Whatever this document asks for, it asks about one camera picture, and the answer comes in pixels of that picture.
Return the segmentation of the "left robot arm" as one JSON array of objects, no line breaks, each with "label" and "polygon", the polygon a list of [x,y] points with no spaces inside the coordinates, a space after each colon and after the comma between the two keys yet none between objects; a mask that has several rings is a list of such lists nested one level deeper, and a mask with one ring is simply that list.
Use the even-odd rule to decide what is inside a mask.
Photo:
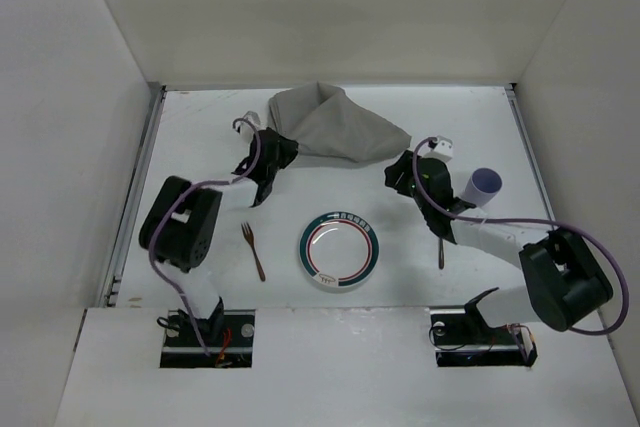
[{"label": "left robot arm", "polygon": [[139,232],[151,268],[177,293],[183,308],[171,326],[193,333],[202,341],[214,340],[222,330],[224,304],[216,292],[202,307],[191,302],[206,280],[191,273],[205,260],[218,216],[224,212],[260,206],[271,194],[279,171],[298,155],[298,143],[271,128],[252,133],[249,155],[229,180],[193,183],[168,177],[157,194]]}]

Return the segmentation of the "grey cloth napkin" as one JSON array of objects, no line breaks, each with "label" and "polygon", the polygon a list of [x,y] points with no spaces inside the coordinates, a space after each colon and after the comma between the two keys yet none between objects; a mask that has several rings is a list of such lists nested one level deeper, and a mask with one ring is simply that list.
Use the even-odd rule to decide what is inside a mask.
[{"label": "grey cloth napkin", "polygon": [[411,136],[331,84],[314,82],[275,94],[268,125],[298,143],[299,153],[354,163],[387,160],[410,147]]}]

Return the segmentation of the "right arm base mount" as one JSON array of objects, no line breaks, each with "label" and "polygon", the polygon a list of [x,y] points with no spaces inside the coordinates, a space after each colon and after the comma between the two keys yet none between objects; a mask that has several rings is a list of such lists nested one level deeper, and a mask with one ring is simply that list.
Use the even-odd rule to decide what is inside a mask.
[{"label": "right arm base mount", "polygon": [[535,339],[528,326],[505,324],[489,327],[478,303],[497,291],[482,292],[461,306],[430,310],[428,339],[438,367],[525,367],[538,359]]}]

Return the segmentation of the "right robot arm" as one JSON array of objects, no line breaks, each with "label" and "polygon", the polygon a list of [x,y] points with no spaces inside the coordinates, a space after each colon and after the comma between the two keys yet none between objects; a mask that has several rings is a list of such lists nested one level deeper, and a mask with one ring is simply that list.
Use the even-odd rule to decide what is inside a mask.
[{"label": "right robot arm", "polygon": [[412,199],[439,239],[469,247],[522,272],[523,285],[497,287],[465,305],[486,327],[542,322],[564,332],[613,297],[613,288],[582,234],[544,223],[495,223],[455,196],[446,164],[411,151],[384,170],[385,184]]}]

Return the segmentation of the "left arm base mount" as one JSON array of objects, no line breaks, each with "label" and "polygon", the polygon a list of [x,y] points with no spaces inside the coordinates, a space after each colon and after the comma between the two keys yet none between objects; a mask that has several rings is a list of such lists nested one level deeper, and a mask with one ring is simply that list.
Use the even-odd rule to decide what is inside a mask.
[{"label": "left arm base mount", "polygon": [[255,310],[227,310],[222,300],[209,318],[196,319],[198,331],[185,311],[170,311],[156,319],[164,331],[159,367],[251,368],[255,322]]}]

